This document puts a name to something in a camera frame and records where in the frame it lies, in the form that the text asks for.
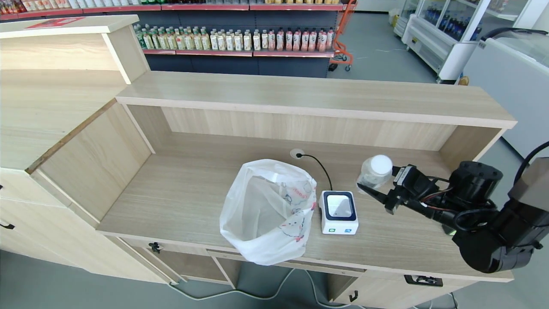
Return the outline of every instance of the counter top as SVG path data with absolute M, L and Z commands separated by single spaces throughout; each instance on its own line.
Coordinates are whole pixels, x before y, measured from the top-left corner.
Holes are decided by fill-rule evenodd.
M 149 106 L 489 128 L 516 124 L 479 87 L 412 82 L 151 71 L 116 99 Z
M 87 16 L 63 26 L 31 28 L 30 26 L 54 19 L 25 20 L 0 24 L 0 39 L 62 34 L 111 33 L 139 21 L 137 15 Z
M 219 215 L 240 166 L 272 158 L 304 168 L 318 182 L 327 180 L 314 160 L 294 160 L 292 148 L 317 155 L 334 189 L 356 192 L 362 161 L 385 153 L 395 165 L 413 163 L 428 175 L 449 176 L 438 152 L 334 145 L 249 137 L 172 133 L 163 148 L 145 162 L 97 228 L 101 233 L 236 252 L 220 234 Z M 382 191 L 387 192 L 386 185 Z M 324 235 L 315 211 L 305 254 L 296 259 L 380 271 L 429 274 L 494 282 L 512 280 L 511 272 L 484 274 L 461 258 L 440 224 L 405 207 L 391 216 L 374 199 L 355 194 L 360 222 L 354 236 Z

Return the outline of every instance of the red shelf edge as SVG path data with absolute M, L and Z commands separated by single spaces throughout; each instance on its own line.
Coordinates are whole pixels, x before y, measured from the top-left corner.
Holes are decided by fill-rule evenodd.
M 125 5 L 123 7 L 101 7 L 101 8 L 86 8 L 84 13 L 103 13 L 103 12 L 132 12 L 132 11 L 160 11 L 160 4 L 151 5 Z
M 247 11 L 247 4 L 162 4 L 162 10 L 242 10 Z
M 252 57 L 252 52 L 235 52 L 235 51 L 175 51 L 177 55 L 190 55 L 190 56 L 233 56 L 233 57 Z
M 55 10 L 39 10 L 18 13 L 18 18 L 29 18 L 29 17 L 42 17 L 42 16 L 55 16 L 55 15 L 73 15 L 73 14 L 83 14 L 82 9 L 55 9 Z
M 143 49 L 143 53 L 152 55 L 175 55 L 175 51 L 171 49 Z
M 332 58 L 334 51 L 328 52 L 278 52 L 278 51 L 254 51 L 254 57 L 297 57 L 297 58 Z
M 0 20 L 10 20 L 19 18 L 18 13 L 15 14 L 2 14 L 0 15 Z
M 344 5 L 339 4 L 250 4 L 250 10 L 318 10 L 318 11 L 341 11 Z

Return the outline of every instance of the orange shopping cart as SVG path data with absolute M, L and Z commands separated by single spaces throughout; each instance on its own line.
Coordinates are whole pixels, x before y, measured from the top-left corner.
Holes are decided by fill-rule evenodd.
M 330 59 L 329 70 L 333 71 L 338 67 L 338 64 L 346 64 L 345 71 L 349 72 L 352 66 L 352 54 L 347 51 L 345 44 L 339 41 L 339 36 L 345 32 L 347 23 L 351 19 L 351 14 L 355 11 L 357 0 L 348 0 L 347 4 L 344 6 L 344 10 L 340 12 L 338 19 L 339 24 L 337 26 L 333 48 L 334 48 L 334 57 Z

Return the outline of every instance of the drawer handle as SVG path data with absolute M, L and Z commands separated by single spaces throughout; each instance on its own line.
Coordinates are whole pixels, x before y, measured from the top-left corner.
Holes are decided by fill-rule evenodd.
M 355 296 L 349 295 L 349 300 L 354 302 L 358 298 L 358 291 L 355 290 Z
M 411 275 L 404 275 L 404 280 L 406 280 L 407 284 L 412 285 L 442 286 L 442 278 L 417 276 L 414 279 Z
M 3 225 L 0 224 L 0 227 L 3 227 L 4 229 L 13 230 L 15 226 L 13 224 Z
M 162 249 L 160 248 L 160 245 L 158 244 L 158 242 L 151 242 L 149 243 L 149 246 L 150 246 L 150 249 L 153 250 L 153 252 L 160 254 L 160 250 Z

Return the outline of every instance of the wooden cabinet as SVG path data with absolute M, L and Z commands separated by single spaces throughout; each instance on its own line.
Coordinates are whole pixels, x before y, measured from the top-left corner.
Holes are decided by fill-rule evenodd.
M 2 219 L 1 212 L 0 224 L 10 224 Z M 21 234 L 19 232 L 19 229 L 15 228 L 11 230 L 0 228 L 0 249 L 28 257 L 38 258 L 39 260 L 44 260 L 52 263 L 75 266 L 73 263 L 67 261 L 62 256 L 59 256 L 57 253 L 50 251 L 41 244 L 34 242 L 32 239 L 25 236 L 24 234 Z
M 404 274 L 366 271 L 359 278 L 329 275 L 330 298 L 344 304 L 406 309 L 475 283 L 442 278 L 442 286 L 414 285 Z
M 22 237 L 32 240 L 20 245 L 24 248 L 15 247 L 16 252 L 40 259 L 46 257 L 52 262 L 68 261 L 64 264 L 91 273 L 163 282 L 65 207 L 2 200 L 0 218 L 15 226 L 13 230 L 1 232 L 2 239 L 8 240 L 8 246 Z M 13 237 L 13 232 L 21 236 Z

